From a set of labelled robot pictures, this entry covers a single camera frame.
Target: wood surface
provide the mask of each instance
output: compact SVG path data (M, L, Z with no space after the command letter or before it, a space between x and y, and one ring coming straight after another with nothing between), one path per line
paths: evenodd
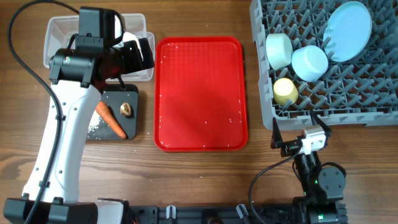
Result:
M46 91L13 59L7 27L25 0L0 2L0 210L7 197L19 197L34 166L49 108ZM66 1L120 13L143 13L156 42L169 36L232 35L244 49L249 141L236 152L175 153L153 141L154 81L140 91L138 135L133 141L87 141L80 170L80 199L121 198L131 205L236 205L248 202L252 178L281 160L270 149L271 131L262 124L259 68L252 42L250 1ZM15 49L44 80L44 36L53 16L72 15L52 4L32 6L17 19ZM344 203L350 223L398 223L398 127L334 126L322 162L347 170ZM300 134L284 131L285 140ZM254 203L289 203L303 194L291 163L267 173L256 184ZM7 221L0 215L0 223Z

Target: yellow cup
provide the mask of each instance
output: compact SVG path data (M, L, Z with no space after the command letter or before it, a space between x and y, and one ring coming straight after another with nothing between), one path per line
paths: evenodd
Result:
M288 100L292 100L295 103L299 97L299 92L296 86L288 78L281 78L274 84L274 99L277 104L285 105Z

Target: wooden table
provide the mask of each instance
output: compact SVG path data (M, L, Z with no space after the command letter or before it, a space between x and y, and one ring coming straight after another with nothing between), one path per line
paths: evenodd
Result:
M133 141L87 141L80 170L80 199L127 199L132 205L236 205L248 202L252 178L281 160L270 149L271 131L262 124L252 42L250 1L105 2L68 0L70 5L143 13L158 42L168 36L232 35L244 48L249 141L237 152L168 154L157 149L153 133L154 81L140 89L140 122ZM47 92L13 59L7 47L8 22L25 0L0 3L0 210L7 197L19 197L34 166L47 119ZM73 14L52 4L23 12L14 26L18 54L47 80L42 64L44 35L53 16ZM322 162L347 169L344 203L350 223L397 223L398 127L334 126ZM293 139L299 131L286 131ZM291 202L303 194L291 164L267 173L254 189L254 203ZM7 223L2 217L0 223Z

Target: light blue plate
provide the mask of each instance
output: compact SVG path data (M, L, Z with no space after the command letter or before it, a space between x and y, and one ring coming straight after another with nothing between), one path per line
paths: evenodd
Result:
M329 18L323 41L329 36L331 40L325 52L328 55L334 51L331 59L345 62L365 48L371 32L372 17L366 7L356 1L344 3Z

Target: cup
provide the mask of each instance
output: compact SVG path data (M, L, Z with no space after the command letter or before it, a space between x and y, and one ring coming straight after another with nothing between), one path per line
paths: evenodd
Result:
M281 69L292 63L292 43L286 34L268 34L266 51L269 64L274 70Z
M315 82L328 70L329 62L322 49L310 45L293 52L292 66L302 80Z
M274 84L274 100L277 104L283 106L288 100L292 100L292 104L299 97L296 86L288 78L281 78Z

